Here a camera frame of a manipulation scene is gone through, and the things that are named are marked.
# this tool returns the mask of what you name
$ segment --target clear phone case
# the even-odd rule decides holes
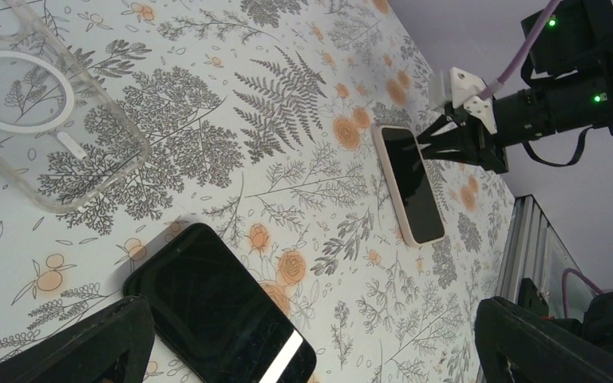
[[[76,210],[141,166],[148,141],[79,63],[83,57],[74,57],[25,2],[5,3],[0,168],[47,211]]]

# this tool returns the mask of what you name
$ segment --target black smartphone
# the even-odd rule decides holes
[[[414,133],[395,126],[373,127],[403,239],[409,246],[438,241],[445,226]]]
[[[156,333],[206,383],[302,383],[316,353],[207,225],[195,223],[125,281]]]

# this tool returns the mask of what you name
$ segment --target floral patterned surface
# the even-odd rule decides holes
[[[420,131],[435,116],[431,70],[386,0],[30,3],[152,156],[66,215],[0,176],[0,361],[117,300],[204,222],[312,344],[311,381],[475,380],[475,308],[494,291],[513,198],[498,176],[427,161],[448,235],[404,244],[369,127]],[[145,380],[197,381],[158,340]]]

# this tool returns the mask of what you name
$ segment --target magnetic ring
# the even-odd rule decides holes
[[[32,126],[21,126],[14,124],[7,124],[5,122],[0,121],[0,130],[12,133],[40,133],[47,132],[49,130],[53,130],[58,126],[61,126],[65,123],[65,121],[71,116],[73,107],[74,107],[74,94],[73,88],[67,77],[65,77],[64,73],[62,73],[58,68],[55,68],[47,61],[43,61],[42,59],[32,56],[30,54],[22,53],[22,52],[12,52],[9,50],[0,50],[0,58],[17,58],[19,60],[28,61],[31,64],[38,65],[43,69],[47,70],[57,82],[60,83],[62,87],[62,91],[65,95],[65,106],[62,108],[60,114],[58,114],[52,120],[39,125]]]

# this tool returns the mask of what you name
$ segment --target black phone screen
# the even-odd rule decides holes
[[[441,213],[414,134],[407,129],[382,128],[382,137],[415,242],[442,238],[445,228]]]
[[[124,284],[144,295],[156,332],[212,382],[306,382],[316,355],[208,226],[194,224]]]

